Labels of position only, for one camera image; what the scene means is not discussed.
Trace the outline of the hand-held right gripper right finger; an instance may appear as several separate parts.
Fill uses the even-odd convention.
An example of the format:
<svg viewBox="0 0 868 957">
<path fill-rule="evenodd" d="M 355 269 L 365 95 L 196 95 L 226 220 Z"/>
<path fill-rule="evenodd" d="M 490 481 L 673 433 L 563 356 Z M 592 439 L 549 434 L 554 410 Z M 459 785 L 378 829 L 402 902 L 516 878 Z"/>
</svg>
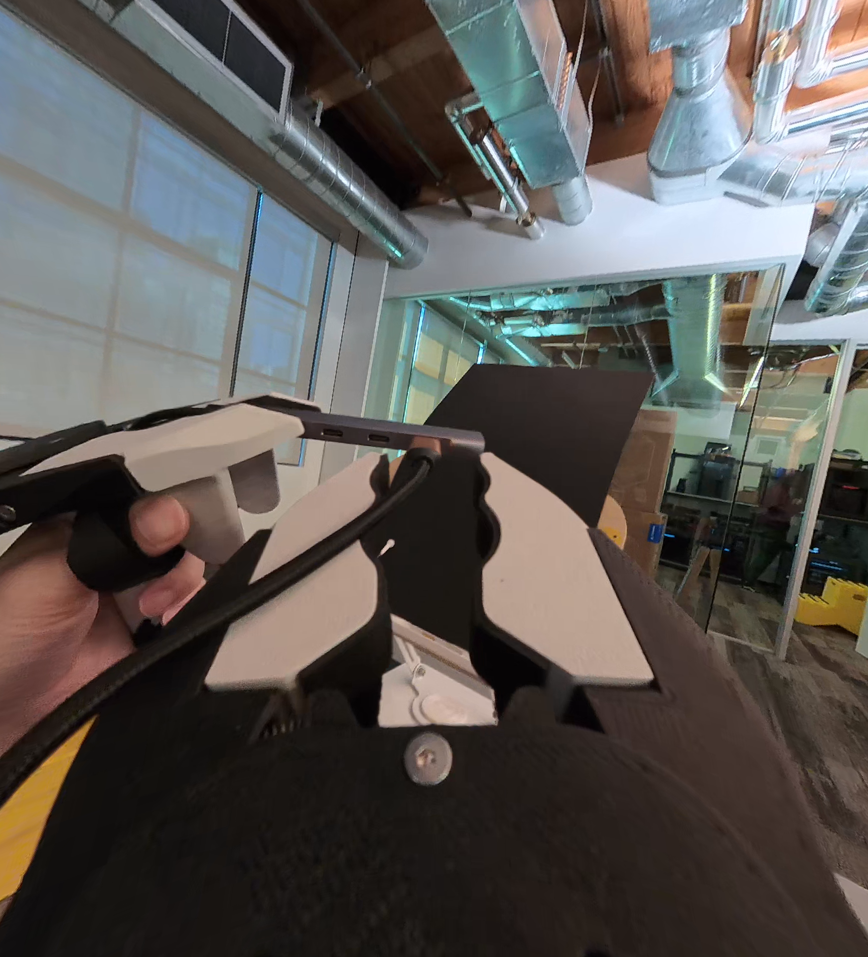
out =
<svg viewBox="0 0 868 957">
<path fill-rule="evenodd" d="M 587 688 L 641 691 L 655 675 L 585 521 L 494 453 L 479 459 L 485 549 L 471 660 L 502 715 L 521 689 L 559 718 Z"/>
</svg>

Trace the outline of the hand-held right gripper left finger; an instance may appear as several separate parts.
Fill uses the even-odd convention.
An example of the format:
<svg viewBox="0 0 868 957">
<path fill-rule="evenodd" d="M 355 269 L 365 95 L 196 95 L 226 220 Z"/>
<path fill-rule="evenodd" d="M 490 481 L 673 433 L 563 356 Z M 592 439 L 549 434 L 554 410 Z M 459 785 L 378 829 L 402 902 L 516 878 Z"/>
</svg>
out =
<svg viewBox="0 0 868 957">
<path fill-rule="evenodd" d="M 368 454 L 279 518 L 251 575 L 265 575 L 371 509 L 389 489 L 389 460 Z M 358 722 L 377 722 L 392 626 L 378 561 L 356 541 L 323 567 L 233 624 L 204 679 L 211 692 L 275 690 L 292 704 L 342 693 Z"/>
</svg>

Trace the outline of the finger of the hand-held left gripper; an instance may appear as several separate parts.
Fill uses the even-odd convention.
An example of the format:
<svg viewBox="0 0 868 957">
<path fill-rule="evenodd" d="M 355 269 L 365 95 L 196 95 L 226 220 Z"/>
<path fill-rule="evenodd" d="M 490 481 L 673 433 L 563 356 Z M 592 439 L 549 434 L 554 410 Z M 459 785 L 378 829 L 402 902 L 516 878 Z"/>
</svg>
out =
<svg viewBox="0 0 868 957">
<path fill-rule="evenodd" d="M 190 410 L 164 424 L 120 430 L 50 456 L 23 472 L 34 476 L 105 457 L 119 457 L 147 492 L 161 492 L 229 470 L 232 465 L 303 436 L 297 412 L 319 406 L 280 394 L 228 400 L 218 409 Z"/>
<path fill-rule="evenodd" d="M 251 515 L 273 512 L 281 501 L 274 450 L 233 464 L 232 487 L 238 509 Z"/>
</svg>

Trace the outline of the grey usb hub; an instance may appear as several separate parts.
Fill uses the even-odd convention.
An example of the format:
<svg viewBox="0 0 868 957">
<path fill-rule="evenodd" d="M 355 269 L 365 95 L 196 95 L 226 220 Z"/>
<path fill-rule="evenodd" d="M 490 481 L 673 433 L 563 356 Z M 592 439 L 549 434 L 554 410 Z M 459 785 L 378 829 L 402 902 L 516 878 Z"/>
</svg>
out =
<svg viewBox="0 0 868 957">
<path fill-rule="evenodd" d="M 423 447 L 442 457 L 475 457 L 486 448 L 480 433 L 467 430 L 310 411 L 296 416 L 306 439 L 399 451 Z"/>
</svg>

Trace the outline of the yellow plastic bin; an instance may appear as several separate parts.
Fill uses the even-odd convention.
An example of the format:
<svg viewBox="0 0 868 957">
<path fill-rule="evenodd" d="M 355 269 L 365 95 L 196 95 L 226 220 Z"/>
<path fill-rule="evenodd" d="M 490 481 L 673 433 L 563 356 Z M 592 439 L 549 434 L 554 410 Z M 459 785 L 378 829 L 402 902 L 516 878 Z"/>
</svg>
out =
<svg viewBox="0 0 868 957">
<path fill-rule="evenodd" d="M 72 763 L 94 719 L 83 724 L 13 792 L 0 808 L 0 902 L 21 884 Z"/>
</svg>

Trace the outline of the person's left hand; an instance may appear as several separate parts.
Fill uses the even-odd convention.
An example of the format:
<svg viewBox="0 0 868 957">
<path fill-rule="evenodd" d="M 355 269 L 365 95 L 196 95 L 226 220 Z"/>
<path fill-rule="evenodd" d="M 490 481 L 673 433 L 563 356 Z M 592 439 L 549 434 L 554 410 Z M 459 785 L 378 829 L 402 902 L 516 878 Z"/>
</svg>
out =
<svg viewBox="0 0 868 957">
<path fill-rule="evenodd" d="M 135 650 L 115 599 L 71 572 L 69 516 L 31 525 L 0 557 L 0 758 Z"/>
</svg>

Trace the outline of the large cardboard box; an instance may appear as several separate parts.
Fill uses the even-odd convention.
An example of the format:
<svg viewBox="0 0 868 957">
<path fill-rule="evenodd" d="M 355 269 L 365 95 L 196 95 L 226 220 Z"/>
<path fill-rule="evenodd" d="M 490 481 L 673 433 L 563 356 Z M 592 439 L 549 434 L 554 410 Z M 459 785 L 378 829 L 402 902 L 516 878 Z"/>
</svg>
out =
<svg viewBox="0 0 868 957">
<path fill-rule="evenodd" d="M 631 510 L 624 513 L 627 534 L 623 550 L 651 580 L 656 577 L 667 532 L 667 515 Z"/>
<path fill-rule="evenodd" d="M 677 413 L 643 409 L 622 449 L 609 489 L 626 516 L 660 510 L 674 451 Z"/>
</svg>

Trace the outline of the black cover sheet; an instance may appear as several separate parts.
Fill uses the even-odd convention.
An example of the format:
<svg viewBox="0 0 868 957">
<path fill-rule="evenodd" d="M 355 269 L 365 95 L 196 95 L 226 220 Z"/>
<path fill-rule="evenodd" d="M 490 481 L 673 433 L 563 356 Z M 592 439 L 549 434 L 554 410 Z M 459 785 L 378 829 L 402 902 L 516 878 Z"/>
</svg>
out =
<svg viewBox="0 0 868 957">
<path fill-rule="evenodd" d="M 474 365 L 428 425 L 474 431 L 486 451 L 596 525 L 649 373 L 597 366 Z M 376 530 L 392 613 L 467 647 L 480 584 L 476 460 L 444 457 Z"/>
</svg>

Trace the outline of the black storage rack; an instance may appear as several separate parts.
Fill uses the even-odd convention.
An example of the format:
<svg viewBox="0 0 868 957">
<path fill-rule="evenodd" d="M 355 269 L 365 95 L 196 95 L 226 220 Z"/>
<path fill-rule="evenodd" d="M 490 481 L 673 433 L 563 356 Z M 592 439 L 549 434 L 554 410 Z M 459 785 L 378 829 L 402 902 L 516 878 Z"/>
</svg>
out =
<svg viewBox="0 0 868 957">
<path fill-rule="evenodd" d="M 739 461 L 714 446 L 702 454 L 674 451 L 661 511 L 667 516 L 660 562 L 686 570 L 695 553 L 719 553 L 718 576 L 738 584 L 751 541 L 754 508 L 736 499 Z"/>
</svg>

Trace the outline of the large gridded window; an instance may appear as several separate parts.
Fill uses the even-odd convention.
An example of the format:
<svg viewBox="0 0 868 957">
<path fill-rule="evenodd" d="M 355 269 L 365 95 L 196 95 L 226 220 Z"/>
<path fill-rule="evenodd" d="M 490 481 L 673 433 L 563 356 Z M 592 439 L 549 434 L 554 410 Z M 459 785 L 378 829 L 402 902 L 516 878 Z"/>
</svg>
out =
<svg viewBox="0 0 868 957">
<path fill-rule="evenodd" d="M 309 398 L 331 254 L 0 8 L 0 438 Z"/>
</svg>

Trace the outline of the yellow step stool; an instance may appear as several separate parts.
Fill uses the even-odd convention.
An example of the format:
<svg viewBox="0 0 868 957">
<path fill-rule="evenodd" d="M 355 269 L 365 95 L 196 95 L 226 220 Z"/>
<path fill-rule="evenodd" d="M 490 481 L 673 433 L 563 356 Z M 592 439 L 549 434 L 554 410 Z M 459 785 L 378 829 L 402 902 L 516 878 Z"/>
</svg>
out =
<svg viewBox="0 0 868 957">
<path fill-rule="evenodd" d="M 811 627 L 840 628 L 858 637 L 867 604 L 868 585 L 828 577 L 822 594 L 799 594 L 795 622 Z"/>
</svg>

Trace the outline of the spiral round duct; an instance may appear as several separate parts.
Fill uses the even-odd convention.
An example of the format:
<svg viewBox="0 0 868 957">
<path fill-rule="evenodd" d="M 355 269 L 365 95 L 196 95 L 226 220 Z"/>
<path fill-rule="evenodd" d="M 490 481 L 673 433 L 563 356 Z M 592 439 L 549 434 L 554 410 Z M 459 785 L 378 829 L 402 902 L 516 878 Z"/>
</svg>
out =
<svg viewBox="0 0 868 957">
<path fill-rule="evenodd" d="M 395 266 L 414 269 L 425 259 L 428 238 L 364 170 L 305 113 L 292 104 L 273 123 L 273 159 Z"/>
</svg>

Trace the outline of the silver ceiling duct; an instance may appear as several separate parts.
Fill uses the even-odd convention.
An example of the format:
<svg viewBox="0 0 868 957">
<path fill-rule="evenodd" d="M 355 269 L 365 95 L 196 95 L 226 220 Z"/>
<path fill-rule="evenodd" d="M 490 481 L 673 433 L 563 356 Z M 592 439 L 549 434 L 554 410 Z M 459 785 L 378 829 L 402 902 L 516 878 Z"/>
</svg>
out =
<svg viewBox="0 0 868 957">
<path fill-rule="evenodd" d="M 726 275 L 668 279 L 662 286 L 672 370 L 654 397 L 678 408 L 716 409 L 727 393 L 719 339 Z"/>
</svg>

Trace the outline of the foil rectangular duct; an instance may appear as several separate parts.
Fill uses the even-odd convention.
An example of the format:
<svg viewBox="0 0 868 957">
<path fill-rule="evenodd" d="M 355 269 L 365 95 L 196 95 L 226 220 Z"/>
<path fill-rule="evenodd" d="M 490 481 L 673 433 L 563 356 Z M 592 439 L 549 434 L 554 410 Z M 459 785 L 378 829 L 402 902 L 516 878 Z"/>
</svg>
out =
<svg viewBox="0 0 868 957">
<path fill-rule="evenodd" d="M 531 188 L 585 172 L 592 121 L 552 1 L 428 1 Z"/>
</svg>

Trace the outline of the silver duct cluster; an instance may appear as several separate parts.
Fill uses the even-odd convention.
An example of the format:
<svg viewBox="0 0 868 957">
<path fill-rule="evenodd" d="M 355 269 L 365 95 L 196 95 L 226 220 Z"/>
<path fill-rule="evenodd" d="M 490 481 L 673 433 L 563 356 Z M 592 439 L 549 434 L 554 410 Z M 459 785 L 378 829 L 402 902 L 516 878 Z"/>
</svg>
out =
<svg viewBox="0 0 868 957">
<path fill-rule="evenodd" d="M 650 2 L 650 50 L 668 49 L 672 89 L 647 151 L 654 199 L 715 194 L 754 206 L 832 205 L 807 241 L 816 269 L 804 308 L 868 309 L 868 87 L 789 110 L 807 89 L 868 69 L 868 39 L 838 52 L 838 2 L 763 2 L 752 108 L 727 73 L 729 33 L 746 2 Z"/>
</svg>

